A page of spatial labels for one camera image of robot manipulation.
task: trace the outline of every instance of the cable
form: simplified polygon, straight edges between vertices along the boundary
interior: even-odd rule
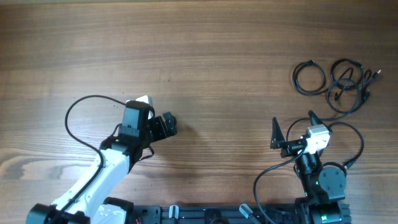
[[[300,121],[306,121],[306,120],[309,120],[309,119],[310,119],[310,118],[300,118],[300,119],[294,121],[294,122],[290,125],[290,127],[287,129],[287,132],[286,132],[286,142],[289,141],[289,133],[290,133],[290,130],[293,128],[293,126],[294,126],[295,124],[297,124],[298,122],[300,122]]]
[[[124,106],[126,105],[125,103],[123,103],[123,102],[121,102],[121,101],[118,101],[118,100],[115,100],[114,98],[111,98],[111,97],[108,97],[108,96],[90,95],[90,96],[82,97],[82,98],[80,98],[79,100],[76,100],[76,101],[69,107],[69,109],[68,109],[68,111],[67,111],[67,113],[66,113],[66,115],[65,115],[65,129],[67,130],[67,133],[68,133],[74,140],[76,140],[77,142],[79,142],[79,143],[81,143],[81,144],[83,144],[83,145],[85,145],[85,146],[91,148],[92,150],[94,150],[94,151],[98,154],[98,156],[99,156],[99,166],[98,166],[96,172],[93,174],[93,176],[87,181],[87,183],[86,183],[86,184],[75,194],[75,196],[73,196],[73,197],[68,201],[68,203],[67,203],[67,204],[54,216],[54,218],[52,219],[52,221],[51,221],[50,223],[54,223],[54,222],[58,219],[58,217],[60,216],[61,213],[63,213],[71,204],[75,203],[75,200],[81,195],[81,193],[84,192],[84,190],[86,190],[86,188],[92,183],[92,181],[94,181],[95,177],[99,174],[99,172],[101,171],[101,169],[102,169],[103,166],[104,166],[104,157],[103,157],[102,153],[100,152],[100,150],[98,150],[97,148],[95,148],[95,147],[92,146],[91,144],[88,144],[87,142],[84,142],[83,140],[77,138],[75,135],[73,135],[73,134],[71,133],[71,131],[69,130],[69,127],[68,127],[68,117],[69,117],[69,113],[71,112],[72,108],[73,108],[77,103],[79,103],[80,101],[85,100],[85,99],[87,99],[87,98],[104,98],[104,99],[108,99],[108,100],[114,101],[114,102],[119,103],[119,104],[124,105]],[[115,129],[114,129],[112,135],[114,135],[114,134],[116,133],[116,130],[120,127],[120,125],[121,125],[121,124],[118,124],[118,125],[115,127]]]
[[[314,66],[317,67],[319,69],[319,71],[321,72],[322,75],[322,84],[319,88],[317,88],[316,90],[304,90],[300,84],[299,84],[299,74],[301,72],[301,70],[303,70],[303,68],[305,67],[310,67],[310,66]],[[293,71],[293,86],[294,88],[301,94],[305,95],[305,96],[316,96],[316,95],[320,95],[322,93],[326,93],[328,91],[328,89],[322,90],[321,89],[323,87],[325,87],[326,85],[326,75],[325,72],[323,71],[323,69],[321,68],[321,66],[319,66],[317,63],[315,63],[313,60],[310,60],[308,62],[302,62],[300,64],[298,64]]]
[[[152,146],[149,145],[148,148],[149,148],[150,152],[152,153],[152,155],[144,156],[144,157],[142,157],[141,159],[139,159],[138,162],[139,162],[139,161],[143,161],[144,159],[149,159],[149,158],[151,158],[152,156],[155,155],[155,151],[154,151],[154,149],[152,148]]]
[[[348,63],[352,64],[354,67],[359,69],[360,76],[356,82],[351,79],[353,76],[353,72],[354,72],[353,67],[347,68],[340,75],[340,77],[338,79],[335,78],[334,71],[335,71],[336,67],[343,62],[348,62]],[[319,69],[319,71],[321,72],[322,84],[316,90],[304,90],[299,84],[298,77],[299,77],[300,72],[305,67],[311,67],[311,66],[317,67]],[[348,72],[349,72],[348,78],[343,78]],[[372,75],[371,70],[366,70],[365,73],[363,73],[363,66],[359,62],[356,62],[351,59],[346,59],[346,58],[339,59],[339,60],[335,61],[330,68],[330,76],[331,76],[333,83],[329,86],[329,88],[322,90],[326,85],[325,72],[323,71],[321,66],[319,66],[317,63],[315,63],[313,60],[310,60],[308,62],[302,62],[294,68],[292,80],[293,80],[294,88],[302,95],[316,96],[316,95],[321,95],[322,93],[326,93],[326,102],[328,103],[330,108],[332,110],[336,111],[337,113],[341,113],[342,115],[338,116],[336,118],[323,118],[323,119],[321,118],[321,119],[324,121],[336,121],[338,119],[344,118],[345,116],[348,116],[349,114],[355,112],[363,105],[363,103],[369,98],[369,95],[370,95],[370,91],[367,90],[367,87],[375,81],[375,79],[379,76],[380,72],[381,72],[381,70],[373,73],[373,75]],[[332,103],[330,101],[330,94],[334,87],[337,87],[341,90],[339,94],[335,93],[335,97],[334,97],[335,101],[338,101],[340,99],[340,97],[344,91],[356,90],[356,101],[355,101],[354,105],[351,107],[351,109],[349,109],[348,111],[341,111],[332,105]]]
[[[351,159],[348,159],[347,161],[344,161],[344,163],[343,163],[343,166],[344,166],[346,169],[349,169],[351,166],[354,165],[354,163],[355,163],[355,162],[358,160],[358,158],[361,156],[361,154],[362,154],[362,152],[363,152],[363,149],[364,149],[364,147],[365,147],[365,141],[364,141],[364,139],[363,139],[363,137],[362,137],[362,134],[361,134],[354,126],[352,126],[352,125],[350,125],[350,124],[347,124],[347,123],[344,123],[344,122],[335,122],[335,123],[331,123],[331,124],[329,125],[329,128],[331,128],[331,127],[334,126],[334,125],[343,125],[343,126],[347,126],[347,127],[351,128],[352,130],[355,131],[355,133],[358,135],[358,137],[359,137],[360,140],[361,140],[361,146],[360,146],[360,148],[359,148],[358,153],[357,153],[354,157],[352,157]]]

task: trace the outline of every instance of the wooden table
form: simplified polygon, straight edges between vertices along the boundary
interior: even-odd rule
[[[0,7],[0,223],[24,223],[37,202],[50,204],[92,163],[63,119],[78,98],[153,97],[158,114],[178,119],[177,136],[153,144],[112,191],[136,205],[254,204],[252,184],[278,164],[269,149],[271,119],[286,131],[314,110],[335,113],[325,96],[303,96],[293,68],[310,59],[329,70],[339,58],[382,70],[366,104],[346,121],[365,150],[348,171],[353,223],[398,218],[398,5],[389,2],[147,2]],[[321,78],[306,68],[315,88]],[[342,101],[350,104],[353,93]],[[71,113],[71,130],[95,146],[121,121],[123,107],[92,99]],[[304,134],[308,123],[292,135]],[[359,139],[336,127],[322,161],[343,162]],[[264,203],[303,197],[292,164],[258,185]]]

